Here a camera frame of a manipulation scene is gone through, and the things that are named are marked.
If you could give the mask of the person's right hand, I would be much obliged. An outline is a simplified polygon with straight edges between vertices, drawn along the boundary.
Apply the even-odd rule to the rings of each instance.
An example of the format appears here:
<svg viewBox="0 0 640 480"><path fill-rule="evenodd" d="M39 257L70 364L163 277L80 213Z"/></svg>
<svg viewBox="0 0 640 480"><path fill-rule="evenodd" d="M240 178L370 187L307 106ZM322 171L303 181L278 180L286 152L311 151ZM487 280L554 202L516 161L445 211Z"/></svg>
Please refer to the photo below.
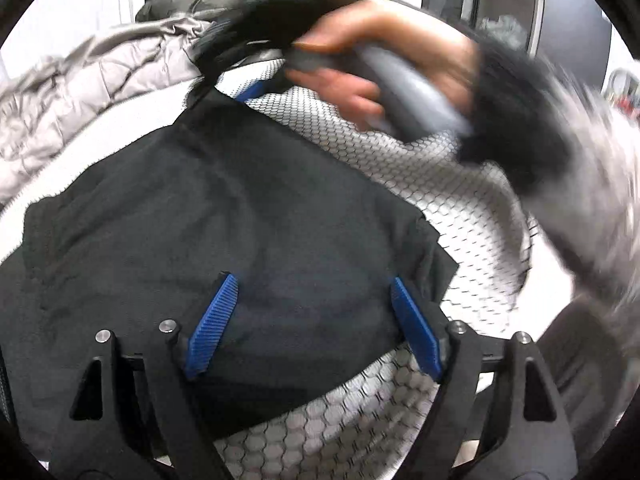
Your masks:
<svg viewBox="0 0 640 480"><path fill-rule="evenodd" d="M361 0L326 14L293 44L286 76L362 131L412 141L470 131L480 51L439 18Z"/></svg>

